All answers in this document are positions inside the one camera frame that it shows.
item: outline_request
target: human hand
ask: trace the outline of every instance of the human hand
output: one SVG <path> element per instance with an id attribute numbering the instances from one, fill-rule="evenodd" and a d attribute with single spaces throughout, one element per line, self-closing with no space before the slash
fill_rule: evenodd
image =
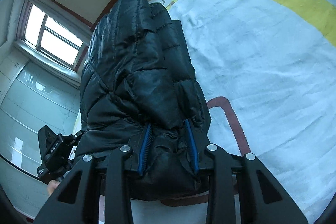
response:
<path id="1" fill-rule="evenodd" d="M 51 180 L 47 187 L 48 194 L 51 195 L 59 184 L 60 184 L 59 181 Z"/>

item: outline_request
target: window pane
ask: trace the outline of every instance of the window pane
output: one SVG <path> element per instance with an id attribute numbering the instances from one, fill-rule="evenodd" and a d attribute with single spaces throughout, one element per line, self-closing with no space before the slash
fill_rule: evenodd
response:
<path id="1" fill-rule="evenodd" d="M 44 12 L 42 12 L 39 8 L 33 5 L 27 22 L 25 39 L 27 39 L 34 46 L 36 46 L 37 44 L 37 39 L 39 37 L 43 18 Z"/>
<path id="2" fill-rule="evenodd" d="M 67 29 L 59 25 L 55 20 L 53 20 L 51 17 L 47 18 L 47 22 L 45 25 L 52 29 L 54 32 L 58 33 L 62 37 L 66 38 L 67 40 L 71 41 L 73 44 L 77 46 L 81 46 L 83 42 L 76 37 L 73 33 L 69 32 Z"/>
<path id="3" fill-rule="evenodd" d="M 41 47 L 70 65 L 73 65 L 78 54 L 78 50 L 46 30 L 43 32 Z"/>

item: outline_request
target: window sill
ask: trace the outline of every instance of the window sill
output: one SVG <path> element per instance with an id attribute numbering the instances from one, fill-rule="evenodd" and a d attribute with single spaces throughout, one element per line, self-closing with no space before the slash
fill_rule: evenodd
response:
<path id="1" fill-rule="evenodd" d="M 38 62 L 46 70 L 62 78 L 64 81 L 70 83 L 71 85 L 79 87 L 82 74 L 81 69 L 79 69 L 78 72 L 75 72 L 69 68 L 66 68 L 56 63 L 55 61 L 48 58 L 44 54 L 38 52 L 36 49 L 33 49 L 30 46 L 28 46 L 22 39 L 16 40 L 16 47 L 19 50 L 27 53 L 32 60 Z"/>

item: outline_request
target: quilted fabric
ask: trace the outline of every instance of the quilted fabric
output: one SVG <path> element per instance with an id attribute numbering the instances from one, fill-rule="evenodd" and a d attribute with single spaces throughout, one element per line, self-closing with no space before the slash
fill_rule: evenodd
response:
<path id="1" fill-rule="evenodd" d="M 147 169 L 132 198 L 158 200 L 207 190 L 187 156 L 183 121 L 207 134 L 210 115 L 179 20 L 160 3 L 118 0 L 97 25 L 81 80 L 85 134 L 76 157 L 112 150 L 153 125 Z"/>

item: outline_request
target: white bed sheet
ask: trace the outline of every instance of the white bed sheet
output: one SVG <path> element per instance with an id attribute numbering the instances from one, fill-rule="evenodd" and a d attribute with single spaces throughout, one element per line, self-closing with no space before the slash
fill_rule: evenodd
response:
<path id="1" fill-rule="evenodd" d="M 250 150 L 314 223 L 336 190 L 336 0 L 150 2 L 181 20 L 206 100 L 229 100 Z M 224 111 L 210 114 L 210 141 L 244 152 Z M 206 208 L 132 201 L 135 224 L 205 223 Z"/>

